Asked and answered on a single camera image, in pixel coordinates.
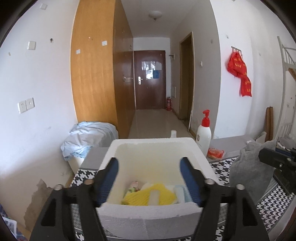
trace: blue paper on door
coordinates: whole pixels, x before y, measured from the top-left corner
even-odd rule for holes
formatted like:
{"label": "blue paper on door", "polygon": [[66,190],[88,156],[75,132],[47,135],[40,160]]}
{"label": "blue paper on door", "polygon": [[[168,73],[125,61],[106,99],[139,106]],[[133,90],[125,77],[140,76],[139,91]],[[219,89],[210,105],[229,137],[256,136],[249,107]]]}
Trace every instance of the blue paper on door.
{"label": "blue paper on door", "polygon": [[159,71],[153,70],[153,79],[159,79]]}

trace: fire extinguisher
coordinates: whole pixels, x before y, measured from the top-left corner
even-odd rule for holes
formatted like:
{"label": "fire extinguisher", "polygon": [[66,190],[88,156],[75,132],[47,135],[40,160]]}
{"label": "fire extinguisher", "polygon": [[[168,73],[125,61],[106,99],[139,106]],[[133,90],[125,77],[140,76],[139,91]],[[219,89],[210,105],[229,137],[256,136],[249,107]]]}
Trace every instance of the fire extinguisher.
{"label": "fire extinguisher", "polygon": [[171,111],[172,110],[172,99],[170,97],[167,98],[167,111]]}

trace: yellow cloth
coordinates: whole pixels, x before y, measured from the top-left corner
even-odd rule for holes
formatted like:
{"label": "yellow cloth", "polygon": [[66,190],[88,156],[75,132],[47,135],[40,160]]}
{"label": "yellow cloth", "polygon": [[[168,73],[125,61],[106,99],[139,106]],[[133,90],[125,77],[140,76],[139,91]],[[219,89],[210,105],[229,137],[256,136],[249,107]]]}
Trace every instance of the yellow cloth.
{"label": "yellow cloth", "polygon": [[158,205],[170,205],[177,198],[173,192],[165,188],[165,185],[155,184],[138,192],[127,193],[121,203],[131,206],[147,206],[151,190],[158,190],[160,192]]}

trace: white plastic bin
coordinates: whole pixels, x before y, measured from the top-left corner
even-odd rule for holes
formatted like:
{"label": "white plastic bin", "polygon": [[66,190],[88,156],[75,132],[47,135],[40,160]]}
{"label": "white plastic bin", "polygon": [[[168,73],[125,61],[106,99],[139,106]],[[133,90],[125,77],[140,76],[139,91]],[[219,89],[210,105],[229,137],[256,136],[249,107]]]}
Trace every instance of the white plastic bin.
{"label": "white plastic bin", "polygon": [[188,157],[206,178],[220,183],[207,159],[192,138],[114,140],[100,169],[112,157],[119,171],[107,203],[98,208],[101,223],[112,234],[124,239],[167,239],[192,235],[201,214],[195,203],[166,206],[126,206],[121,201],[133,181],[141,183],[185,184],[180,160]]}

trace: red pump nozzle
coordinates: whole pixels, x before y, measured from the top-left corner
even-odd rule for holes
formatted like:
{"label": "red pump nozzle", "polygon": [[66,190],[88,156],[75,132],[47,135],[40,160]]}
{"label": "red pump nozzle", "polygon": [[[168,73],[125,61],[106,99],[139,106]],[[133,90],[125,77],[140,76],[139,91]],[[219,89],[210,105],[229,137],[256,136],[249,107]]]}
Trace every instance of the red pump nozzle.
{"label": "red pump nozzle", "polygon": [[205,118],[202,119],[202,126],[210,127],[210,119],[209,119],[210,110],[205,110],[203,114],[205,114]]}

